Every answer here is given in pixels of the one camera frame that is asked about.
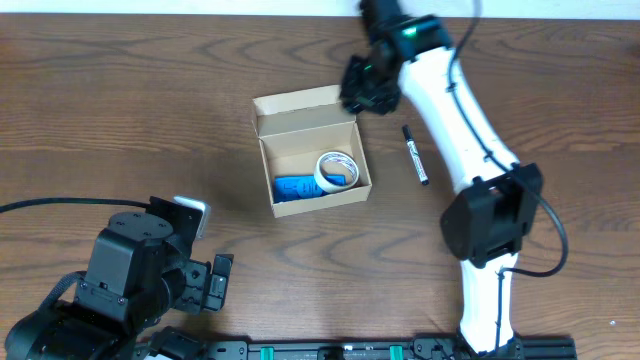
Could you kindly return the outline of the brown cardboard box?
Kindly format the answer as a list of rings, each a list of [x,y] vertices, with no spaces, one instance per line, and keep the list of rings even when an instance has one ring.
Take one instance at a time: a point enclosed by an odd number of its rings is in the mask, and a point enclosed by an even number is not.
[[[253,100],[252,124],[258,138],[272,213],[276,218],[365,201],[372,189],[356,116],[343,109],[337,85],[263,96]],[[327,152],[351,157],[359,170],[354,186],[335,194],[278,201],[275,180],[314,171],[329,177],[351,171],[336,163],[318,165]]]

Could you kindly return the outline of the blue plastic case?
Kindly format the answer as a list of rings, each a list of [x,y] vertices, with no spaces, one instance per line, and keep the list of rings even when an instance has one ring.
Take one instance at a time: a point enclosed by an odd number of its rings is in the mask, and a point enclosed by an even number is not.
[[[273,181],[275,203],[318,198],[328,195],[320,188],[313,175],[281,176]]]

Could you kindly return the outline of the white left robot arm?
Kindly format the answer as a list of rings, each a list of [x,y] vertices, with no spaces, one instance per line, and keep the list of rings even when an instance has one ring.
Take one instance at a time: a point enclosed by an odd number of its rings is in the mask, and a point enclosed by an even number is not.
[[[184,196],[127,205],[97,236],[87,270],[63,276],[8,332],[8,358],[208,358],[206,343],[170,327],[138,338],[172,309],[198,315],[224,306],[232,255],[191,257],[210,206]]]

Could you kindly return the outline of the white tape roll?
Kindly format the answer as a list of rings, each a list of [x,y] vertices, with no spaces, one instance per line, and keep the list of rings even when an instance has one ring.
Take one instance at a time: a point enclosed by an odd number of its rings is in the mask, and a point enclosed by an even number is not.
[[[338,163],[342,165],[351,174],[351,182],[345,185],[336,185],[330,182],[322,173],[322,165],[325,163]],[[339,193],[354,187],[360,178],[360,169],[356,161],[346,153],[338,151],[329,151],[322,154],[316,161],[314,169],[314,179],[320,189],[328,194]]]

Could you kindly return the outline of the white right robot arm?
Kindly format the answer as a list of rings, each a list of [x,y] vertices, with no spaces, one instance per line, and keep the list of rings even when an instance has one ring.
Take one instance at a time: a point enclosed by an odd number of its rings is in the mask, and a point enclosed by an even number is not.
[[[406,97],[422,117],[455,193],[440,227],[462,269],[459,333],[475,355],[502,354],[514,337],[505,270],[531,229],[541,173],[522,166],[493,130],[437,17],[411,17],[394,0],[362,0],[359,8],[370,52],[351,58],[340,100],[350,113],[385,115]]]

